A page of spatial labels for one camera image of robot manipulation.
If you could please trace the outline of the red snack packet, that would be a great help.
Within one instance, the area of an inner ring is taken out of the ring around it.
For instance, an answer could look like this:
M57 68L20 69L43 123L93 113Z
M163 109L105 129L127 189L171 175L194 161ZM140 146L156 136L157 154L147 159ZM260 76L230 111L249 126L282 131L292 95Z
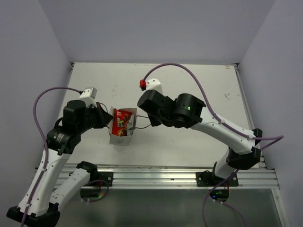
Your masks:
M131 112L114 109L114 121L112 125L112 134L115 136L127 136L126 127L131 116Z

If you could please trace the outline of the white paper coffee bag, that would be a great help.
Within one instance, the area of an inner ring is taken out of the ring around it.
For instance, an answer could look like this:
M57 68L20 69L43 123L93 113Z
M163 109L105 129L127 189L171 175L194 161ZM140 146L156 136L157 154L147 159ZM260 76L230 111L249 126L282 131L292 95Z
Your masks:
M136 108L117 109L111 107L113 119L109 123L109 144L128 146L136 127Z

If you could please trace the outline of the silver small snack packet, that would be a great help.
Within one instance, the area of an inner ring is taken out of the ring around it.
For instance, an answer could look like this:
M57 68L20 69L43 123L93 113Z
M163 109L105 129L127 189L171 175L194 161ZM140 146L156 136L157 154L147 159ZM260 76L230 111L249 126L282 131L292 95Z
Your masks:
M132 136L133 135L133 132L135 130L135 121L136 121L135 113L132 113L130 118L129 118L127 127L126 127L127 136Z

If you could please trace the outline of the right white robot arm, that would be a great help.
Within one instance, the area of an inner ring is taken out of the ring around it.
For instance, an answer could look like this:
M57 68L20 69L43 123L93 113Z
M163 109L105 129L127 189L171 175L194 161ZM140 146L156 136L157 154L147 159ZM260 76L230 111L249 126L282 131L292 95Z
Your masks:
M227 145L224 156L215 163L211 180L223 185L235 170L248 170L260 161L261 151L254 140L256 130L243 129L237 134L215 119L206 104L197 97L183 93L175 100L156 90L147 90L139 98L138 107L148 114L153 127L165 125L203 132Z

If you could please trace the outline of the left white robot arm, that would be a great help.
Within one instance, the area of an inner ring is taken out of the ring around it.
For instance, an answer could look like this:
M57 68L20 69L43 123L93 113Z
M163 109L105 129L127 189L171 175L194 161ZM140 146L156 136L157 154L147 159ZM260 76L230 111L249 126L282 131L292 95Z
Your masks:
M86 105L72 100L63 109L63 117L48 132L45 149L36 175L19 205L9 208L7 217L21 226L54 227L62 209L83 186L110 187L106 177L98 173L95 164L81 161L70 177L58 188L57 179L81 135L90 129L107 127L112 116L99 102Z

